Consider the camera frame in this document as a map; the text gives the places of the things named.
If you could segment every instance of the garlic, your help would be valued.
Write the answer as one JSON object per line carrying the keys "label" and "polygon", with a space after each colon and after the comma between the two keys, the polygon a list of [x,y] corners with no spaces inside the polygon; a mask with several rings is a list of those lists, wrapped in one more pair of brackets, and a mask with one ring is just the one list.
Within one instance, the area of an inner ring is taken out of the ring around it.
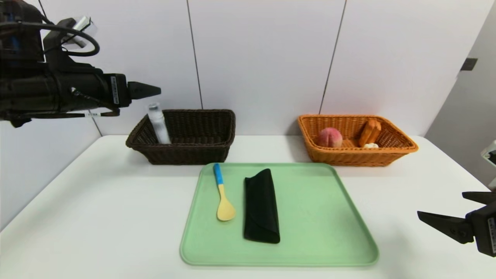
{"label": "garlic", "polygon": [[379,145],[377,143],[367,143],[364,145],[364,148],[379,148]]}

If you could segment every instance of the spoon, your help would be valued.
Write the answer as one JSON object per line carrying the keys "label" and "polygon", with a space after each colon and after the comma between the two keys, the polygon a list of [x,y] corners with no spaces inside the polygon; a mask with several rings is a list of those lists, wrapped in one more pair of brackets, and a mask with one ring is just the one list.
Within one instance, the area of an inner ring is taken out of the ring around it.
{"label": "spoon", "polygon": [[224,180],[222,179],[222,173],[220,172],[220,165],[218,163],[214,164],[215,180],[217,181],[217,187],[220,193],[220,203],[217,209],[217,219],[221,221],[229,221],[234,216],[236,216],[236,210],[234,206],[227,200],[226,193],[224,191]]}

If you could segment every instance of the label sticker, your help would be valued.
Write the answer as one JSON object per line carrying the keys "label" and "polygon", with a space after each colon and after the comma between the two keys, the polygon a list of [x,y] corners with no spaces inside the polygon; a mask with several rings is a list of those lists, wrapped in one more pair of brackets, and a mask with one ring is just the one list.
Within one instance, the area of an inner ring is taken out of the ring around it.
{"label": "label sticker", "polygon": [[496,253],[496,222],[494,218],[488,219],[489,235],[491,235],[491,244],[493,245],[493,253]]}
{"label": "label sticker", "polygon": [[114,97],[114,104],[119,105],[119,91],[117,91],[117,78],[115,76],[111,76],[110,83],[112,84],[112,96]]}

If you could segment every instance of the wicker basket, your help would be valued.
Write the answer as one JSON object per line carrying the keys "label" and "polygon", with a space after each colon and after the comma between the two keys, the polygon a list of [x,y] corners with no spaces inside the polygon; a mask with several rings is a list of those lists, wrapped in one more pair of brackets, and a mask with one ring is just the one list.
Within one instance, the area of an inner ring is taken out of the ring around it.
{"label": "wicker basket", "polygon": [[[369,119],[381,123],[381,132],[375,143],[380,148],[360,148],[358,140]],[[335,166],[387,166],[402,156],[419,149],[417,144],[389,120],[375,115],[302,115],[298,118],[305,138],[307,152],[314,162]],[[340,148],[321,147],[316,144],[322,129],[333,127],[343,135]]]}
{"label": "wicker basket", "polygon": [[205,165],[224,162],[234,140],[236,117],[231,110],[164,110],[172,144],[159,144],[146,115],[126,145],[154,165]]}

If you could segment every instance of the bread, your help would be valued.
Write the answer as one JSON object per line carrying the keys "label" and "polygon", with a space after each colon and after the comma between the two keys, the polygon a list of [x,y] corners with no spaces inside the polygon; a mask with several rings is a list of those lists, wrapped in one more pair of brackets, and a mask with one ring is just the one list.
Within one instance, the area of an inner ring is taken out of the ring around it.
{"label": "bread", "polygon": [[364,147],[367,143],[375,143],[380,134],[380,122],[375,119],[370,119],[365,123],[364,131],[360,136],[358,145]]}

